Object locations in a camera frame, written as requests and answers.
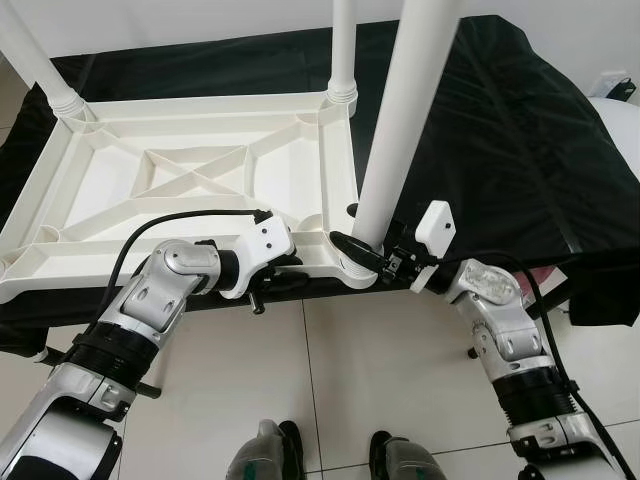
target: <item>white plastic leg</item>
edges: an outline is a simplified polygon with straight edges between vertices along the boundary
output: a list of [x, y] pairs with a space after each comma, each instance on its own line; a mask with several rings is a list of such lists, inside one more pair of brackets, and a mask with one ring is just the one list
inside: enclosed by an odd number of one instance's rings
[[353, 236], [375, 250], [389, 229], [438, 88], [459, 5], [405, 0], [353, 227]]
[[66, 84], [9, 0], [0, 0], [0, 50], [24, 59], [56, 116], [82, 115], [84, 100]]
[[350, 104], [355, 113], [358, 98], [353, 76], [356, 54], [355, 0], [333, 0], [333, 40], [331, 44], [331, 79], [327, 96], [333, 103]]

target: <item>black cable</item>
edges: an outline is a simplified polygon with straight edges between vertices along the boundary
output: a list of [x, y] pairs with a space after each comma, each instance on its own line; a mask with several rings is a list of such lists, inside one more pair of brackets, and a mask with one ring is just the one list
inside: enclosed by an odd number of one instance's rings
[[560, 378], [565, 384], [565, 388], [567, 389], [567, 393], [570, 393], [573, 398], [576, 400], [578, 405], [586, 412], [586, 414], [591, 419], [593, 426], [595, 427], [598, 435], [602, 439], [603, 443], [609, 449], [609, 452], [613, 455], [613, 457], [617, 460], [620, 468], [624, 472], [625, 476], [629, 480], [637, 480], [636, 476], [631, 471], [629, 464], [625, 460], [624, 456], [620, 452], [620, 449], [616, 445], [616, 442], [611, 438], [609, 432], [602, 424], [598, 416], [591, 409], [591, 407], [587, 404], [587, 402], [582, 398], [582, 396], [578, 393], [578, 388], [574, 381], [569, 378], [567, 374], [567, 370], [564, 367], [564, 363], [562, 362], [562, 357], [560, 356], [560, 351], [558, 350], [558, 345], [556, 343], [555, 336], [553, 334], [553, 329], [551, 328], [551, 322], [549, 321], [549, 315], [547, 315], [547, 311], [544, 308], [544, 299], [542, 298], [542, 293], [540, 292], [540, 287], [538, 286], [538, 282], [536, 282], [535, 277], [531, 273], [531, 270], [524, 264], [522, 260], [511, 255], [508, 252], [501, 250], [483, 250], [479, 252], [475, 252], [473, 255], [465, 256], [464, 258], [456, 257], [456, 258], [443, 258], [442, 260], [438, 260], [438, 264], [448, 264], [448, 263], [458, 263], [463, 260], [468, 260], [470, 258], [486, 258], [486, 257], [502, 257], [509, 261], [518, 271], [522, 272], [524, 276], [527, 278], [529, 285], [531, 285], [531, 291], [533, 292], [533, 296], [536, 299], [536, 303], [538, 304], [538, 308], [540, 311], [540, 319], [542, 321], [542, 327], [547, 335], [547, 341], [549, 343], [549, 349], [551, 350], [551, 356], [556, 364], [558, 369], [558, 373], [560, 374]]
[[259, 212], [259, 210], [193, 210], [189, 212], [180, 212], [180, 213], [172, 213], [169, 215], [163, 215], [162, 217], [154, 218], [153, 220], [148, 221], [142, 226], [138, 227], [136, 231], [134, 231], [127, 241], [124, 242], [122, 246], [122, 250], [120, 250], [120, 254], [118, 255], [118, 259], [113, 266], [113, 270], [111, 271], [111, 276], [109, 277], [109, 283], [107, 283], [107, 288], [104, 291], [104, 295], [102, 295], [102, 300], [100, 301], [100, 306], [98, 307], [98, 315], [96, 319], [102, 315], [102, 313], [107, 309], [109, 303], [113, 299], [113, 292], [116, 288], [116, 282], [118, 281], [118, 276], [120, 275], [120, 270], [122, 269], [122, 265], [127, 256], [127, 253], [131, 249], [133, 243], [142, 235], [145, 231], [149, 230], [151, 227], [158, 225], [160, 223], [169, 222], [171, 220], [179, 220], [181, 218], [191, 218], [191, 217], [205, 217], [205, 216], [243, 216], [243, 215], [255, 215]]

